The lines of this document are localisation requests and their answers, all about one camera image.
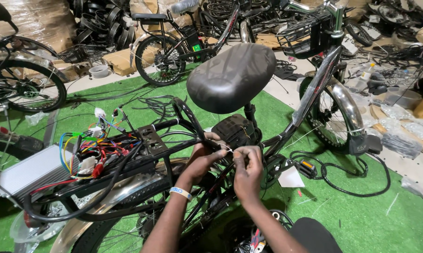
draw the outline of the bicycle seat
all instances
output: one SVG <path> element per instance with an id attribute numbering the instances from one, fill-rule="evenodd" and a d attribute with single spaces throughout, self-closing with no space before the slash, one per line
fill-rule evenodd
<path id="1" fill-rule="evenodd" d="M 134 13 L 132 14 L 132 19 L 168 19 L 168 16 L 165 14 L 147 14 L 147 13 Z"/>
<path id="2" fill-rule="evenodd" d="M 180 14 L 199 5 L 199 0 L 181 0 L 171 5 L 171 10 L 175 14 Z"/>
<path id="3" fill-rule="evenodd" d="M 271 48 L 241 43 L 211 58 L 188 76 L 191 100 L 207 112 L 235 112 L 268 84 L 276 68 Z"/>

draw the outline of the wristband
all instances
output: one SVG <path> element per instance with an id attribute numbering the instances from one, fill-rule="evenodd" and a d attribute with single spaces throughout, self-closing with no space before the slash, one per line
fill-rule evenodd
<path id="1" fill-rule="evenodd" d="M 191 200 L 192 200 L 192 196 L 191 196 L 191 194 L 190 194 L 189 192 L 187 192 L 187 191 L 185 191 L 185 190 L 181 189 L 181 188 L 178 188 L 178 187 L 172 187 L 172 188 L 169 190 L 169 193 L 171 193 L 171 192 L 176 192 L 176 193 L 179 193 L 180 195 L 183 195 L 185 198 L 187 198 L 187 199 L 188 199 L 188 201 L 191 201 Z"/>

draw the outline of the plastic bottle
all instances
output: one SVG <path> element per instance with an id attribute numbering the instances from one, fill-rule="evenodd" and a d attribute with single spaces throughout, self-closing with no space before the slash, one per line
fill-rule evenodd
<path id="1" fill-rule="evenodd" d="M 375 72 L 374 66 L 375 64 L 371 63 L 371 65 L 363 71 L 357 85 L 355 85 L 356 89 L 363 90 L 367 87 L 367 82 L 371 78 L 372 73 Z"/>

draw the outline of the green artificial turf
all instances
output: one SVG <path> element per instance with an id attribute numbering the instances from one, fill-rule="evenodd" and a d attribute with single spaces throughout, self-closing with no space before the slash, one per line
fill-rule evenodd
<path id="1" fill-rule="evenodd" d="M 178 84 L 154 89 L 144 97 L 175 95 L 185 99 L 187 97 L 185 80 L 186 78 L 183 78 Z M 100 92 L 103 92 L 103 94 L 96 96 L 115 95 L 135 89 L 144 83 L 140 77 L 130 78 L 121 81 L 121 84 L 112 83 L 87 89 L 76 93 L 76 95 Z M 90 124 L 95 123 L 97 121 L 97 118 L 93 115 L 95 107 L 102 108 L 107 113 L 107 118 L 110 118 L 114 108 L 129 101 L 135 94 L 114 100 L 91 102 L 91 104 L 82 103 L 75 109 L 71 109 L 71 104 L 67 105 L 60 110 L 58 119 L 72 117 L 57 122 L 55 140 L 58 141 L 60 135 L 64 132 L 85 131 Z M 257 95 L 252 102 L 257 108 L 255 115 L 259 127 L 263 131 L 264 139 L 277 135 L 284 130 L 291 119 L 293 109 L 264 91 Z M 203 128 L 212 127 L 227 116 L 206 112 L 194 105 L 189 98 L 187 105 L 192 109 Z M 150 109 L 135 110 L 131 107 L 142 108 L 146 105 L 136 100 L 123 108 L 135 128 L 150 124 L 158 117 Z M 238 113 L 244 115 L 242 110 L 239 110 Z M 47 121 L 47 118 L 45 118 L 37 126 L 30 127 L 24 120 L 24 114 L 10 111 L 10 116 L 13 130 L 22 135 L 33 134 L 36 130 L 43 128 Z M 7 126 L 3 116 L 0 116 L 0 125 Z M 129 129 L 127 123 L 122 123 L 121 126 Z M 296 141 L 308 131 L 310 131 L 309 126 L 306 123 L 302 124 L 293 137 L 293 141 Z M 43 134 L 44 130 L 40 130 L 33 136 L 41 139 Z M 117 134 L 117 132 L 112 130 L 110 135 L 112 134 Z M 172 138 L 172 140 L 181 139 L 185 139 L 185 136 L 173 136 Z M 293 150 L 313 151 L 320 146 L 321 144 L 316 136 L 310 133 L 294 145 L 282 150 L 281 153 L 289 156 L 289 153 Z M 177 155 L 188 156 L 190 152 L 191 148 Z M 335 155 L 327 151 L 318 158 L 327 163 L 340 164 L 348 169 L 355 170 L 356 163 L 353 157 Z M 335 185 L 356 193 L 371 193 L 383 189 L 386 186 L 383 167 L 367 155 L 363 155 L 362 158 L 369 166 L 366 177 L 353 177 L 342 170 L 330 167 L 328 178 Z M 298 189 L 281 188 L 278 184 L 275 184 L 266 191 L 263 201 L 268 208 L 286 209 L 287 214 L 293 221 L 304 216 L 320 221 L 333 234 L 343 252 L 423 252 L 423 200 L 402 189 L 400 186 L 401 176 L 391 170 L 390 173 L 391 188 L 388 192 L 376 197 L 353 197 L 333 189 L 324 181 L 308 180 L 302 177 L 306 186 L 300 189 L 302 197 L 297 193 Z M 389 214 L 386 215 L 396 196 L 394 205 Z M 9 229 L 18 212 L 19 210 L 13 208 L 6 199 L 0 200 L 0 251 L 13 251 L 13 240 L 9 237 Z M 224 248 L 217 242 L 221 241 L 221 238 L 225 238 L 225 234 L 223 234 L 224 225 L 242 215 L 245 215 L 245 212 L 239 204 L 237 202 L 231 204 L 226 213 L 216 218 L 213 229 L 206 233 L 200 245 L 206 247 L 209 252 L 223 252 Z M 35 252 L 49 252 L 53 240 L 42 242 Z"/>

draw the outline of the leg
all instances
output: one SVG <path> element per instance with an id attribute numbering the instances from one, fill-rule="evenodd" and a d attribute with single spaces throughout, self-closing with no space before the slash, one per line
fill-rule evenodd
<path id="1" fill-rule="evenodd" d="M 289 232 L 309 253 L 342 253 L 331 233 L 315 219 L 300 218 Z"/>

